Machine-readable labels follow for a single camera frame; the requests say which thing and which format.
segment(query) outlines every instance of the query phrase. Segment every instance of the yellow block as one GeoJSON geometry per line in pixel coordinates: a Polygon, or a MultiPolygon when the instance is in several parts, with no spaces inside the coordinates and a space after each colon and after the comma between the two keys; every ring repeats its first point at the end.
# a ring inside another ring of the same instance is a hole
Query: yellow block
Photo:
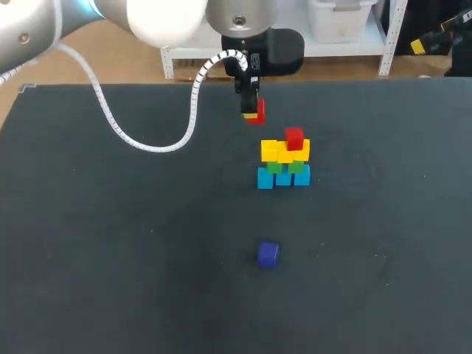
{"type": "Polygon", "coordinates": [[[277,162],[280,164],[291,164],[294,161],[294,152],[287,150],[286,142],[278,142],[277,146],[279,147],[279,158],[277,162]]]}
{"type": "Polygon", "coordinates": [[[260,157],[262,162],[276,162],[278,155],[277,140],[260,141],[260,157]]]}
{"type": "Polygon", "coordinates": [[[294,161],[309,161],[310,160],[310,140],[303,140],[303,150],[294,151],[294,161]]]}
{"type": "Polygon", "coordinates": [[[416,55],[426,54],[426,50],[419,39],[417,39],[416,41],[412,41],[412,49],[413,53],[415,53],[416,55]]]}
{"type": "Polygon", "coordinates": [[[243,113],[243,117],[246,119],[257,119],[257,113],[243,113]]]}

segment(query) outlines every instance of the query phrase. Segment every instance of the dark blue cube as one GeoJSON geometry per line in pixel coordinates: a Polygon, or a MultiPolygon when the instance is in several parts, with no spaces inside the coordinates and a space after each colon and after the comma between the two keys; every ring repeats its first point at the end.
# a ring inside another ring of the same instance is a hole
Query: dark blue cube
{"type": "Polygon", "coordinates": [[[262,242],[257,254],[257,262],[263,268],[273,269],[277,265],[279,245],[273,242],[262,242]]]}

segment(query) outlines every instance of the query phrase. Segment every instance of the cube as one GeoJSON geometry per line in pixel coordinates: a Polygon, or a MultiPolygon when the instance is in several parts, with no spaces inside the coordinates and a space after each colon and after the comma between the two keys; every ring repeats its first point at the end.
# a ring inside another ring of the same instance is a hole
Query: cube
{"type": "Polygon", "coordinates": [[[310,165],[306,164],[303,167],[302,173],[295,173],[294,174],[294,186],[309,186],[311,180],[310,174],[310,165]]]}
{"type": "Polygon", "coordinates": [[[262,162],[277,162],[279,148],[277,140],[262,140],[260,142],[260,157],[262,162]]]}
{"type": "Polygon", "coordinates": [[[267,171],[269,173],[281,173],[283,165],[279,164],[278,162],[268,162],[267,163],[267,171]]]}
{"type": "Polygon", "coordinates": [[[257,169],[257,188],[259,190],[271,190],[274,188],[274,175],[269,173],[265,167],[257,169]]]}
{"type": "Polygon", "coordinates": [[[292,185],[292,175],[288,172],[288,168],[286,166],[283,167],[281,173],[275,175],[275,185],[280,187],[289,187],[292,185]]]}
{"type": "Polygon", "coordinates": [[[257,263],[267,269],[274,269],[277,266],[279,257],[279,245],[274,242],[261,242],[257,253],[257,263]]]}
{"type": "Polygon", "coordinates": [[[255,119],[246,119],[247,123],[258,125],[266,123],[266,102],[262,98],[257,100],[257,114],[254,118],[255,119]]]}
{"type": "Polygon", "coordinates": [[[303,130],[301,128],[285,129],[285,140],[288,151],[299,151],[303,149],[303,130]]]}
{"type": "Polygon", "coordinates": [[[303,141],[303,149],[301,151],[294,151],[294,161],[309,161],[310,160],[310,140],[303,141]]]}
{"type": "Polygon", "coordinates": [[[277,162],[280,164],[291,164],[294,161],[294,152],[287,150],[287,143],[286,142],[278,142],[278,157],[277,162]]]}
{"type": "Polygon", "coordinates": [[[289,173],[302,173],[303,166],[305,166],[305,163],[303,161],[294,161],[288,165],[288,172],[289,173]]]}

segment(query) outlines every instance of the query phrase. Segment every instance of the cyan block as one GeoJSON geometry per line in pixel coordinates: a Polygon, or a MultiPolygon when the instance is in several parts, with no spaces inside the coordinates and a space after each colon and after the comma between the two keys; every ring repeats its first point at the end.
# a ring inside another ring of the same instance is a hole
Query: cyan block
{"type": "Polygon", "coordinates": [[[311,180],[310,166],[306,164],[302,173],[294,174],[294,186],[309,186],[311,180]]]}
{"type": "Polygon", "coordinates": [[[276,186],[291,186],[292,184],[292,175],[288,173],[287,166],[284,166],[281,173],[275,175],[275,185],[276,186]]]}
{"type": "Polygon", "coordinates": [[[274,188],[274,175],[269,173],[265,167],[257,169],[257,188],[260,190],[271,190],[274,188]]]}
{"type": "Polygon", "coordinates": [[[257,253],[257,263],[263,268],[273,269],[277,265],[279,245],[273,242],[262,242],[257,253]]]}

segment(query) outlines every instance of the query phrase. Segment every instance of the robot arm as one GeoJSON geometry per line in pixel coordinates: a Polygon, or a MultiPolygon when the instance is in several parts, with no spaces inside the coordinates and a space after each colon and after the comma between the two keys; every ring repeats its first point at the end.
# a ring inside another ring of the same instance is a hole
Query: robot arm
{"type": "Polygon", "coordinates": [[[196,31],[206,7],[207,0],[2,0],[0,73],[103,18],[151,46],[177,46],[196,31]]]}
{"type": "Polygon", "coordinates": [[[205,11],[220,34],[249,38],[274,24],[277,0],[1,0],[0,73],[103,18],[151,46],[178,46],[197,30],[205,11]]]}
{"type": "Polygon", "coordinates": [[[272,29],[279,0],[0,0],[0,74],[16,69],[54,47],[61,38],[104,18],[158,47],[191,38],[202,18],[222,35],[223,49],[249,59],[242,73],[225,62],[241,94],[241,113],[257,113],[260,77],[293,74],[303,63],[303,37],[272,29]]]}

